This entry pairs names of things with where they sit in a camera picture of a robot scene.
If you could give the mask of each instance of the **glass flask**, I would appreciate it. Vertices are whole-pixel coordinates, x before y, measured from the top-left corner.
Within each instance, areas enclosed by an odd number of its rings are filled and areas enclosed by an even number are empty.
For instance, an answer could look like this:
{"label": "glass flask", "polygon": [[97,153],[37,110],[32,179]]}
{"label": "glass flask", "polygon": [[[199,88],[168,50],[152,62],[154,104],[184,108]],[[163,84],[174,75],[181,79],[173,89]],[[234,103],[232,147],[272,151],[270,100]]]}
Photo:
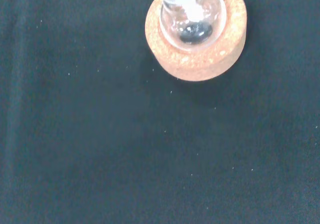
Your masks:
{"label": "glass flask", "polygon": [[213,44],[227,20],[224,0],[163,0],[160,28],[166,40],[186,51],[200,51]]}

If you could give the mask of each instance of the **cork stand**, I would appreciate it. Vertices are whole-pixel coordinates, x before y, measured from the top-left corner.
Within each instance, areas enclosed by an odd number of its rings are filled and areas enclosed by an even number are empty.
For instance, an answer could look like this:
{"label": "cork stand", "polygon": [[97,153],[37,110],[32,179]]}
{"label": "cork stand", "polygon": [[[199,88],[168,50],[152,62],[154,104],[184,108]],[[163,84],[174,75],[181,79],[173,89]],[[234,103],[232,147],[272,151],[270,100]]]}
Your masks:
{"label": "cork stand", "polygon": [[172,76],[185,81],[205,81],[227,71],[244,49],[247,10],[244,0],[224,0],[227,20],[221,36],[207,49],[184,52],[168,43],[159,15],[162,0],[154,0],[145,20],[147,43],[159,64]]}

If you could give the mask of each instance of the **dark background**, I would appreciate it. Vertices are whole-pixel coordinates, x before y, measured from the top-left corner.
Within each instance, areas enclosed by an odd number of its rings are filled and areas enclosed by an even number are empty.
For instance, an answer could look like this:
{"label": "dark background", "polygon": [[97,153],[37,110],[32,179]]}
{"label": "dark background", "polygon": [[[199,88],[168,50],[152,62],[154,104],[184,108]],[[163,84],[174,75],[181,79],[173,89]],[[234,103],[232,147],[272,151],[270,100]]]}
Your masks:
{"label": "dark background", "polygon": [[320,0],[244,0],[197,83],[150,52],[152,1],[0,0],[0,223],[320,223]]}

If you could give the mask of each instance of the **black substance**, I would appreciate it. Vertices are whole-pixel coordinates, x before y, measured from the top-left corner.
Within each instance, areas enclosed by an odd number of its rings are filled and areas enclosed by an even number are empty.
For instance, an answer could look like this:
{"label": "black substance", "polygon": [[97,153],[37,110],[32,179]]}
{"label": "black substance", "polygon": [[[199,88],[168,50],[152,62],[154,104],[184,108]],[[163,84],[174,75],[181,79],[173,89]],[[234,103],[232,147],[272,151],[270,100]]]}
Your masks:
{"label": "black substance", "polygon": [[187,44],[199,44],[207,40],[213,28],[207,22],[192,22],[180,34],[180,40]]}

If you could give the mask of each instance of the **dark green fabric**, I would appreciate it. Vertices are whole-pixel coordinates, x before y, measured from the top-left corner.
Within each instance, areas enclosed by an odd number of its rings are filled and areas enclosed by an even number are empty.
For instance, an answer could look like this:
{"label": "dark green fabric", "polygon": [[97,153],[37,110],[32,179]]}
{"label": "dark green fabric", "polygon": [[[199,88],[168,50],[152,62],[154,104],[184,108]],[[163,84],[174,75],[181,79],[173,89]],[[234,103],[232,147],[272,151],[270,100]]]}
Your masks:
{"label": "dark green fabric", "polygon": [[152,1],[0,0],[0,223],[320,223],[320,0],[244,0],[198,83],[150,52]]}

